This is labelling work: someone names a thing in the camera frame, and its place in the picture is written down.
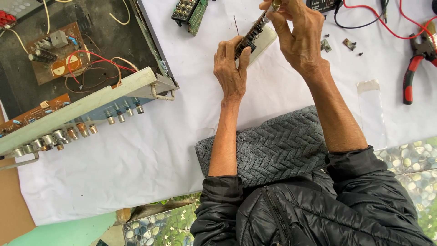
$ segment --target jacket sleeve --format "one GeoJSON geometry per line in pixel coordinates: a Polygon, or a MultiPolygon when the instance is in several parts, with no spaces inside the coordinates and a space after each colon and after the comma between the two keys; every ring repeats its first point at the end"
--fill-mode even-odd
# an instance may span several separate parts
{"type": "Polygon", "coordinates": [[[328,154],[326,168],[337,200],[380,225],[404,236],[413,245],[434,245],[417,223],[413,201],[373,147],[328,154]]]}
{"type": "Polygon", "coordinates": [[[238,176],[209,176],[203,181],[197,219],[190,228],[194,246],[237,246],[236,214],[243,202],[238,176]]]}

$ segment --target black wire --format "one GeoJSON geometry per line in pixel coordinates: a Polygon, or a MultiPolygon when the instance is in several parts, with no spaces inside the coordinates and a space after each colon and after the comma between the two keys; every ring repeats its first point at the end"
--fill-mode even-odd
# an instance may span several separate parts
{"type": "Polygon", "coordinates": [[[370,23],[367,23],[367,24],[365,24],[365,25],[357,26],[357,27],[345,27],[345,26],[340,25],[340,24],[337,22],[337,13],[338,13],[338,10],[340,9],[340,7],[341,7],[341,5],[342,5],[342,3],[343,3],[343,1],[337,1],[337,2],[335,2],[335,4],[336,4],[336,9],[335,9],[335,12],[334,12],[334,21],[335,21],[335,24],[337,24],[337,26],[339,26],[339,27],[341,27],[341,28],[344,28],[344,29],[357,29],[357,28],[362,28],[362,27],[365,27],[365,26],[371,25],[371,24],[373,24],[373,23],[379,21],[379,19],[381,19],[381,17],[384,15],[385,10],[387,9],[388,1],[390,1],[390,0],[387,0],[387,2],[385,3],[384,8],[382,9],[382,13],[381,13],[381,15],[378,17],[378,19],[376,19],[376,20],[374,20],[374,21],[372,21],[372,22],[370,22],[370,23]]]}

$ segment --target cardboard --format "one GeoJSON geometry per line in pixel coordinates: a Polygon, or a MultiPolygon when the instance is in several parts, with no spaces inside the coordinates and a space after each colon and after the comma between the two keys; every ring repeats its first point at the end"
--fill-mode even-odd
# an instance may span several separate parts
{"type": "MultiPolygon", "coordinates": [[[[0,124],[4,123],[0,105],[0,124]]],[[[0,166],[14,164],[13,158],[0,161],[0,166]]],[[[0,171],[0,245],[28,233],[36,226],[20,191],[17,168],[0,171]]]]}

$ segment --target green circuit board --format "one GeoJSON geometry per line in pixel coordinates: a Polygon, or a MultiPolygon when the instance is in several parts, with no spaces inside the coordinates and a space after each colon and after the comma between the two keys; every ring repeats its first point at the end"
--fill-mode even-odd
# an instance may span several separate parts
{"type": "Polygon", "coordinates": [[[196,36],[199,31],[200,23],[202,22],[203,14],[206,11],[206,7],[208,7],[208,0],[200,0],[197,4],[196,9],[193,12],[188,23],[190,26],[188,27],[188,32],[192,35],[196,36]]]}

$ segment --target hand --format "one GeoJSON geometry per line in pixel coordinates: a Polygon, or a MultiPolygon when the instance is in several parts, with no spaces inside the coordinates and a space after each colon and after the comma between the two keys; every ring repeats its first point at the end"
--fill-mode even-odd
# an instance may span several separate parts
{"type": "Polygon", "coordinates": [[[240,102],[246,92],[250,47],[241,52],[238,68],[235,64],[235,48],[242,39],[243,36],[236,36],[229,41],[221,41],[214,55],[214,75],[222,86],[226,102],[240,102]]]}
{"type": "MultiPolygon", "coordinates": [[[[260,9],[266,10],[271,1],[265,0],[260,9]]],[[[279,37],[281,51],[291,66],[304,78],[313,74],[321,64],[329,63],[320,55],[323,15],[308,8],[302,0],[282,0],[279,12],[267,13],[279,37]],[[293,32],[287,20],[293,21],[293,32]]]]}

